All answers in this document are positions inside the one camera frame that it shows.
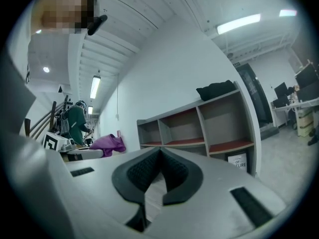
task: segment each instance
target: shelf compartment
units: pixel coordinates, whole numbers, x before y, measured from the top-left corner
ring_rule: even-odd
[[[159,122],[151,121],[142,125],[138,125],[138,133],[140,145],[161,145]]]
[[[242,139],[252,140],[240,92],[198,108],[202,117],[208,152],[214,145]]]
[[[161,146],[161,141],[150,141],[150,142],[146,142],[141,144],[141,146]]]
[[[173,147],[204,144],[196,108],[160,119],[159,130],[163,145]]]
[[[199,146],[199,145],[205,145],[204,138],[195,138],[195,139],[186,139],[186,140],[176,140],[171,141],[167,144],[165,144],[165,147],[186,147],[186,146]]]
[[[195,155],[207,157],[206,147],[203,144],[202,145],[193,145],[193,146],[178,146],[178,147],[171,147],[169,145],[166,145],[165,148],[174,148],[174,149],[178,149],[178,150],[187,151],[187,152],[190,152],[190,153],[195,154]]]
[[[251,146],[254,146],[254,143],[247,139],[214,144],[209,148],[209,155],[238,151]]]

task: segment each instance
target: bag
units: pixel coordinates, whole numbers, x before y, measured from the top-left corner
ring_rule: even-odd
[[[231,81],[212,83],[207,87],[196,89],[203,101],[207,101],[236,90]]]
[[[67,111],[62,111],[56,116],[56,130],[59,132],[58,135],[65,135],[69,133],[69,120],[67,118]]]

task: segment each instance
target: cable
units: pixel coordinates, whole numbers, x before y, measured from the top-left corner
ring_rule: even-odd
[[[119,74],[120,73],[118,73],[118,87],[116,90],[116,114],[117,114],[117,116],[119,115]]]

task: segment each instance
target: ceiling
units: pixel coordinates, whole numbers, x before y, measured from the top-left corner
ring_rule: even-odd
[[[99,111],[129,58],[175,14],[205,33],[233,63],[291,45],[299,29],[298,17],[278,17],[281,9],[294,8],[288,0],[98,1],[100,13],[106,14],[108,20],[93,36],[83,36],[76,64],[76,91],[80,99],[94,107],[94,112]],[[257,13],[262,14],[259,23],[223,35],[216,32],[219,24]],[[91,100],[94,75],[101,76],[101,83],[96,99]]]
[[[40,79],[69,85],[67,34],[34,34],[28,48],[30,80]]]

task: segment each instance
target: computer monitor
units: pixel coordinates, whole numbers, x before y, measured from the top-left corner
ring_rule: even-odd
[[[303,70],[295,75],[299,88],[302,89],[318,80],[315,68],[312,64],[307,65]]]
[[[297,91],[299,102],[309,101],[319,97],[319,80]]]
[[[280,97],[273,101],[275,108],[280,108],[289,105],[289,100],[287,96]]]
[[[286,83],[283,82],[278,87],[275,87],[275,92],[278,98],[288,96],[288,89]]]

